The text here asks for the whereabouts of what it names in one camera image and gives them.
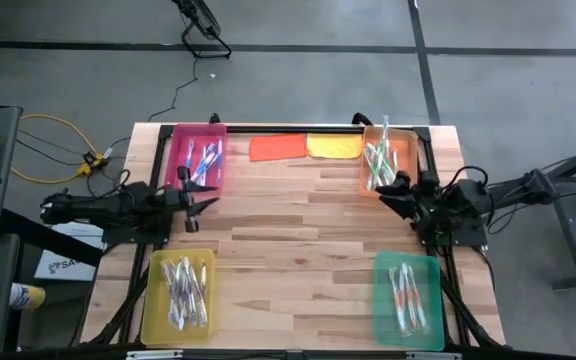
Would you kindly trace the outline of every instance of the yellow cloth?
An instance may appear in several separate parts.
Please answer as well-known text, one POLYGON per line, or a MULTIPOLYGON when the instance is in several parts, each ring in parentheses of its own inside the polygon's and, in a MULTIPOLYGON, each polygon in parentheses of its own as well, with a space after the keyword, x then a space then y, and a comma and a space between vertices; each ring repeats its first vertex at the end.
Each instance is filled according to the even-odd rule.
POLYGON ((308 134, 308 155, 327 159, 354 159, 361 155, 362 135, 308 134))

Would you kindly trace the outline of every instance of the pink bin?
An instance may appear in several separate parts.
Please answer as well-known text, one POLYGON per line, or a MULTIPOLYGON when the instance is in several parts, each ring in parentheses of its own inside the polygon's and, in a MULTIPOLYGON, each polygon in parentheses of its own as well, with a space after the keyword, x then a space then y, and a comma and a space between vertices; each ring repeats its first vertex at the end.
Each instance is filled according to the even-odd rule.
POLYGON ((219 140, 222 141, 222 155, 221 155, 221 179, 217 181, 217 173, 219 172, 219 165, 217 162, 208 170, 206 174, 206 186, 218 188, 215 191, 206 193, 197 193, 200 196, 218 196, 221 193, 221 187, 224 184, 224 175, 226 167, 226 146, 227 146, 227 131, 224 124, 179 124, 175 125, 172 133, 172 144, 170 146, 170 155, 168 156, 168 168, 166 169, 166 185, 173 185, 175 188, 181 188, 181 181, 177 177, 177 167, 186 166, 188 157, 188 145, 190 140, 193 141, 193 149, 191 155, 190 175, 195 173, 199 162, 203 157, 204 146, 208 147, 210 144, 215 144, 219 147, 219 140))

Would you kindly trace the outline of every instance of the white paper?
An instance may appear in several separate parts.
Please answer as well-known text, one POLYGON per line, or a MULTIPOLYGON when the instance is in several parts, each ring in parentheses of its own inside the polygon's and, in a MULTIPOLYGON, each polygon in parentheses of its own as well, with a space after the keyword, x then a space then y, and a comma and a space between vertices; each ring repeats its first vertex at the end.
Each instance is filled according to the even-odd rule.
MULTIPOLYGON (((85 242, 88 245, 105 249, 106 244, 101 242, 104 231, 96 226, 79 223, 59 224, 53 230, 85 242)), ((52 251, 44 250, 35 272, 37 279, 91 281, 95 268, 77 261, 56 255, 52 251)))

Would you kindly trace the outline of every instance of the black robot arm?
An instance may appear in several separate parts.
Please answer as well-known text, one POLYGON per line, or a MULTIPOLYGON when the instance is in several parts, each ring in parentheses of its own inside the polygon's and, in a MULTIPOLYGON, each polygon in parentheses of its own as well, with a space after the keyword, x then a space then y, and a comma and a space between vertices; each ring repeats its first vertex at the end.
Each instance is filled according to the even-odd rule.
POLYGON ((195 202, 192 193, 215 188, 190 181, 190 172, 183 166, 178 168, 178 176, 180 190, 172 186, 153 189, 144 182, 121 185, 107 196, 73 196, 65 190, 43 201, 41 219, 46 224, 87 221, 104 230, 123 227, 148 233, 166 226, 170 214, 185 211, 186 231, 196 232, 199 227, 195 217, 218 198, 195 202))
POLYGON ((548 175, 533 170, 522 177, 496 185, 487 179, 456 180, 445 187, 430 172, 421 172, 417 184, 410 184, 405 171, 397 172, 393 184, 377 188, 379 199, 404 219, 412 219, 420 238, 459 230, 467 220, 519 203, 549 204, 556 190, 548 175))

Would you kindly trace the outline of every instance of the orange bin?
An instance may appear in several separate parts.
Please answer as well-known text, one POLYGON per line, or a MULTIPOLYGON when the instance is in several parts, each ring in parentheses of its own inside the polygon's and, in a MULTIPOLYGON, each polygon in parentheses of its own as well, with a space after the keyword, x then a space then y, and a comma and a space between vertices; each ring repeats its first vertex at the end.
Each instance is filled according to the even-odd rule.
MULTIPOLYGON (((359 194, 365 197, 378 197, 379 193, 366 189, 366 180, 370 174, 370 168, 363 154, 366 144, 371 143, 375 147, 381 140, 381 126, 366 126, 361 153, 361 171, 359 173, 359 194)), ((390 149, 397 149, 398 170, 404 170, 410 175, 411 184, 417 183, 417 134, 410 130, 388 129, 390 149)))

